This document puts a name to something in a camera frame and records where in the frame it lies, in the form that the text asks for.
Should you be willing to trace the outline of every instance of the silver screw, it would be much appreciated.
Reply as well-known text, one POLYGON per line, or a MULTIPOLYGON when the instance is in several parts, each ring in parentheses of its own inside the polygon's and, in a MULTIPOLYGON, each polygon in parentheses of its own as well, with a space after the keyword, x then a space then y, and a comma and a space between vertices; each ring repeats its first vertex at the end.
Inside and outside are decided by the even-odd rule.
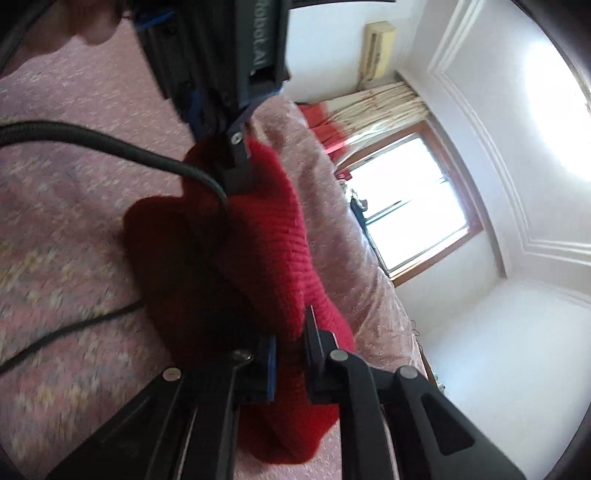
POLYGON ((232 142, 232 145, 238 145, 241 141, 242 141, 242 132, 236 132, 235 134, 232 135, 232 138, 230 139, 230 142, 232 142))
POLYGON ((412 380, 418 376, 418 371, 410 365, 404 365, 404 367, 400 367, 400 375, 408 380, 412 380))
POLYGON ((236 362, 246 362, 252 358, 252 353, 248 350, 234 350, 232 352, 232 359, 236 362))
POLYGON ((177 380, 180 380, 181 376, 181 371, 176 367, 167 368, 164 372, 162 372, 162 377, 167 382, 176 382, 177 380))
POLYGON ((336 350, 332 350, 332 352, 330 353, 330 357, 335 362, 344 362, 345 360, 347 360, 349 358, 349 354, 347 352, 345 352, 344 350, 336 349, 336 350))

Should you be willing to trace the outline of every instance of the human hand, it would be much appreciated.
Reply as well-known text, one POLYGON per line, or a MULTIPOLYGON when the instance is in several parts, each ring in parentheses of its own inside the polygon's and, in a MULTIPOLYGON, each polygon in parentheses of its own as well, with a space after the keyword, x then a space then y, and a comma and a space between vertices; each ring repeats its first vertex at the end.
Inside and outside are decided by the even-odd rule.
POLYGON ((122 10, 122 0, 57 0, 23 39, 2 76, 33 57, 59 50, 76 35, 88 45, 107 41, 119 25, 122 10))

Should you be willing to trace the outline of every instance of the window pane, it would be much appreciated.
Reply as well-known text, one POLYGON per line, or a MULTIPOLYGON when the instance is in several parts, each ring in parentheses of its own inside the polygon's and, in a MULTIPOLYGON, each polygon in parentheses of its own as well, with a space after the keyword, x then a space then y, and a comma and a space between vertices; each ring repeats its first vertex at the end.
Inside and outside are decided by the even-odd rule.
POLYGON ((466 226, 449 182, 433 185, 419 198, 368 225, 387 269, 437 245, 466 226))
POLYGON ((409 200, 443 177, 439 166, 421 138, 368 161, 351 172, 348 184, 368 201, 366 218, 399 200, 409 200))

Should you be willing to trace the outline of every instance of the red fabric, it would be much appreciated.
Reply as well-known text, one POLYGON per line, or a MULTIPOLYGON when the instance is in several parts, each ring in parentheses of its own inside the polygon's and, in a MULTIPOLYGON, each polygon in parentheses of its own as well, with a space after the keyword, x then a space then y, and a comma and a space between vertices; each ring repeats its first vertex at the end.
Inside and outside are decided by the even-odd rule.
MULTIPOLYGON (((229 199, 227 224, 212 194, 183 179, 182 198, 130 208, 124 240, 148 315, 183 368, 239 345, 251 325, 277 336, 275 401, 243 407, 239 445, 264 462, 302 463, 338 418, 336 406, 307 399, 304 307, 314 307, 341 348, 353 350, 353 335, 312 267, 301 209, 276 153, 254 141, 250 148, 256 185, 229 199)), ((209 141, 186 161, 203 167, 219 154, 209 141)))
POLYGON ((329 119, 322 103, 300 105, 300 111, 331 160, 336 160, 346 152, 347 135, 338 123, 329 119))

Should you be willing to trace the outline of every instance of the windowsill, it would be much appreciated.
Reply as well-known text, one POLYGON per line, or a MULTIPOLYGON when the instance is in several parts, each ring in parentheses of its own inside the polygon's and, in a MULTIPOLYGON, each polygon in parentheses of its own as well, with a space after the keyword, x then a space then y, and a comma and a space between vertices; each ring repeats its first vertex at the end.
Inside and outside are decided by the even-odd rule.
POLYGON ((454 250, 460 248, 470 238, 482 231, 480 224, 474 227, 465 227, 462 230, 447 237, 443 242, 438 243, 434 247, 427 250, 419 257, 404 264, 402 267, 390 273, 390 280, 395 287, 402 285, 404 282, 424 272, 426 269, 436 264, 454 250))

